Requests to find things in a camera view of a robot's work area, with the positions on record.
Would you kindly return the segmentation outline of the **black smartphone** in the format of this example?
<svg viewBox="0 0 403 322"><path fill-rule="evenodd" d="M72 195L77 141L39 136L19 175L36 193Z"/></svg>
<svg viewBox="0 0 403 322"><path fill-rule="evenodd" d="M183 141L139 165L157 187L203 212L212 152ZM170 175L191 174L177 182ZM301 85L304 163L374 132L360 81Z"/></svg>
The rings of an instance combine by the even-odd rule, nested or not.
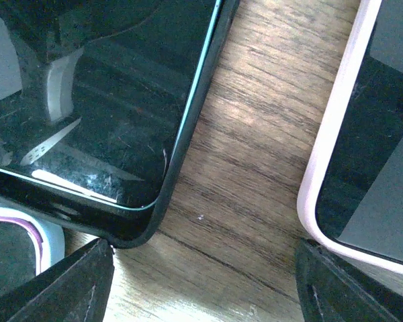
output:
<svg viewBox="0 0 403 322"><path fill-rule="evenodd" d="M383 1L316 204L330 239L403 264L403 1Z"/></svg>

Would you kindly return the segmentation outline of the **pink phone case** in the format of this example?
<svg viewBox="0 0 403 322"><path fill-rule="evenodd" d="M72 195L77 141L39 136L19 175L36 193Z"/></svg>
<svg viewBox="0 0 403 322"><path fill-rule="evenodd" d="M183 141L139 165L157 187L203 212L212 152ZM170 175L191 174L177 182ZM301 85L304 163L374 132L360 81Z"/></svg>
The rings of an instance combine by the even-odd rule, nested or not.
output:
<svg viewBox="0 0 403 322"><path fill-rule="evenodd" d="M328 250L403 275L403 264L340 244L326 237L316 220L316 204L347 105L383 1L362 1L298 193L297 210L306 231Z"/></svg>

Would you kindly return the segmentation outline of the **light blue phone case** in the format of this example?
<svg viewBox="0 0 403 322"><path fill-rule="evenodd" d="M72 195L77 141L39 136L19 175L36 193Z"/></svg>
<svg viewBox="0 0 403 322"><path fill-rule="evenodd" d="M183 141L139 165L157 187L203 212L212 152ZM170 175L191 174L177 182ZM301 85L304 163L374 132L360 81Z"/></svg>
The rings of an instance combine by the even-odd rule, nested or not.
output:
<svg viewBox="0 0 403 322"><path fill-rule="evenodd" d="M36 275L43 273L64 258L65 241L61 226L32 217L0 203L0 223L21 227L34 246Z"/></svg>

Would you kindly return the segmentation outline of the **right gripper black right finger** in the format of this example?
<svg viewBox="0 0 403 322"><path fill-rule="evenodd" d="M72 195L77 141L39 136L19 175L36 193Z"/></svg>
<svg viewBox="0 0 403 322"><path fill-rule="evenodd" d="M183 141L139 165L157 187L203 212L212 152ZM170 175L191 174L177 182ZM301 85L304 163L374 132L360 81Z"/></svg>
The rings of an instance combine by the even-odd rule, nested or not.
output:
<svg viewBox="0 0 403 322"><path fill-rule="evenodd" d="M403 296L311 239L295 253L305 321L403 321Z"/></svg>

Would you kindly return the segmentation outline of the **purple-edged smartphone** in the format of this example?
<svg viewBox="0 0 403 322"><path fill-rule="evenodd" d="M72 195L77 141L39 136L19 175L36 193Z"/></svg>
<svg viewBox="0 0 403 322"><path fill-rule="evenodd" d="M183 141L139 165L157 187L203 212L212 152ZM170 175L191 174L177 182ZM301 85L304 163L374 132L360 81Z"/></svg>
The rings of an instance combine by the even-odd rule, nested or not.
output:
<svg viewBox="0 0 403 322"><path fill-rule="evenodd" d="M0 297L41 272L42 238L28 220L0 216Z"/></svg>

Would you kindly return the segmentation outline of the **teal-edged smartphone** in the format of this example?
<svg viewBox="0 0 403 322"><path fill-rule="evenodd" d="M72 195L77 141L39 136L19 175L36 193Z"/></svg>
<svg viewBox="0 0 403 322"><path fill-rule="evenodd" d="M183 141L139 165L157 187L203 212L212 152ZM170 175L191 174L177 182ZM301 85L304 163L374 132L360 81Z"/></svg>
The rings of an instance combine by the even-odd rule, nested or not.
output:
<svg viewBox="0 0 403 322"><path fill-rule="evenodd" d="M0 173L154 205L220 1L0 1Z"/></svg>

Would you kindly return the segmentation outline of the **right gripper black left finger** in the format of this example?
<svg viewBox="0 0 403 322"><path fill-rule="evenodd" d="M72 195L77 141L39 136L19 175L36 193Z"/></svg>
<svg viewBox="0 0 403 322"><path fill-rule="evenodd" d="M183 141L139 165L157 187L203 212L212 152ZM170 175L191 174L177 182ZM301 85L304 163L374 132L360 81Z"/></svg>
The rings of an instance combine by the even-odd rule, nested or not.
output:
<svg viewBox="0 0 403 322"><path fill-rule="evenodd" d="M0 297L0 321L103 321L114 251L97 238Z"/></svg>

